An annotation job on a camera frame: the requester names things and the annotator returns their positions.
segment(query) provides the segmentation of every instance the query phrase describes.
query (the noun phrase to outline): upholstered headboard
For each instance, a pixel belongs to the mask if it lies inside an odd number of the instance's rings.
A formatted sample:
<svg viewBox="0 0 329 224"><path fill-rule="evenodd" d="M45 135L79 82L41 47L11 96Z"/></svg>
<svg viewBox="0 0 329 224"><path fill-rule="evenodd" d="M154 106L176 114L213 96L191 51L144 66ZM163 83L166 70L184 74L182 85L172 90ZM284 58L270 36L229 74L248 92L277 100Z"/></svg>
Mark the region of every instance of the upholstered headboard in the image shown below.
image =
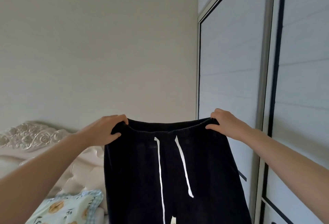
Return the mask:
<svg viewBox="0 0 329 224"><path fill-rule="evenodd" d="M60 142L67 135L69 133L66 130L55 130L30 121L0 133L0 178ZM85 190L101 189L104 199L100 206L107 213L103 159L102 147L86 149L67 168L48 197L58 193L76 194Z"/></svg>

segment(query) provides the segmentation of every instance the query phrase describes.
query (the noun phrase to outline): left hand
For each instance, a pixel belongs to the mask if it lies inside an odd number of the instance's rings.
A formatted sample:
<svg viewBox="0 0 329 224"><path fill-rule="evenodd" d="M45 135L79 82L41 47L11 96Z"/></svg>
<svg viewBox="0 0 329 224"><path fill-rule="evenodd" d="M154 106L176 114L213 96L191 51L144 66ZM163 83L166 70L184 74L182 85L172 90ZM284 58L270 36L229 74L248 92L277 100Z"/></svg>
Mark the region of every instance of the left hand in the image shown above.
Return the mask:
<svg viewBox="0 0 329 224"><path fill-rule="evenodd" d="M74 135L76 135L78 139L85 141L88 147L106 145L121 136L121 133L111 135L111 132L113 127L122 121L128 124L126 115L104 116L84 127Z"/></svg>

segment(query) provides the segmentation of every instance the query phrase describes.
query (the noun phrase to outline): black sweatpants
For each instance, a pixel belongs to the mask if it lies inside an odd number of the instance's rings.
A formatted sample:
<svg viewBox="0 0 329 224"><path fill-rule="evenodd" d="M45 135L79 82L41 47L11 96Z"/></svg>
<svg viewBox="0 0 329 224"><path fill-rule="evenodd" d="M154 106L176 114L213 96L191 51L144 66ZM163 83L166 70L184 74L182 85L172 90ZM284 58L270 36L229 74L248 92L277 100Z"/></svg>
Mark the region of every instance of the black sweatpants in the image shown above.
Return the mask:
<svg viewBox="0 0 329 224"><path fill-rule="evenodd" d="M251 224L227 138L210 123L115 126L122 135L104 154L110 224Z"/></svg>

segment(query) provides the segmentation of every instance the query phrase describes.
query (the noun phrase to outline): patterned pillowcase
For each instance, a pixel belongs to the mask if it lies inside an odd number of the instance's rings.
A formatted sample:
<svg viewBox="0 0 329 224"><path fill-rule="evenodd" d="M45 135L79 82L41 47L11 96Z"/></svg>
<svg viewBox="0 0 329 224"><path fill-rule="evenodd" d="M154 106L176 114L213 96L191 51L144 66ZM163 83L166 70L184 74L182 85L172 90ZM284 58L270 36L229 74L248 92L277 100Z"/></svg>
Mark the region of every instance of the patterned pillowcase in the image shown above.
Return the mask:
<svg viewBox="0 0 329 224"><path fill-rule="evenodd" d="M44 200L26 224L95 224L95 211L102 200L100 190L61 194Z"/></svg>

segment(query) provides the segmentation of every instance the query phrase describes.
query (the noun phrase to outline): hand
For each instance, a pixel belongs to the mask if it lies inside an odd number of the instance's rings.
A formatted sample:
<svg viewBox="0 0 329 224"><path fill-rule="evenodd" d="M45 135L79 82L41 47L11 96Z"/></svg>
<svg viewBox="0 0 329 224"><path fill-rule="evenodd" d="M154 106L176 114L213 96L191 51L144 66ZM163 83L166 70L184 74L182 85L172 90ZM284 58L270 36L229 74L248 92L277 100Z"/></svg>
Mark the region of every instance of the hand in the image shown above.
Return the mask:
<svg viewBox="0 0 329 224"><path fill-rule="evenodd" d="M243 141L245 136L253 130L249 125L236 118L229 111L215 109L210 117L216 118L220 125L208 124L206 129L218 131L235 140Z"/></svg>
<svg viewBox="0 0 329 224"><path fill-rule="evenodd" d="M88 147L106 145L121 136L121 133L111 135L111 131L117 123L122 121L128 124L126 115L104 116L74 135L85 141Z"/></svg>

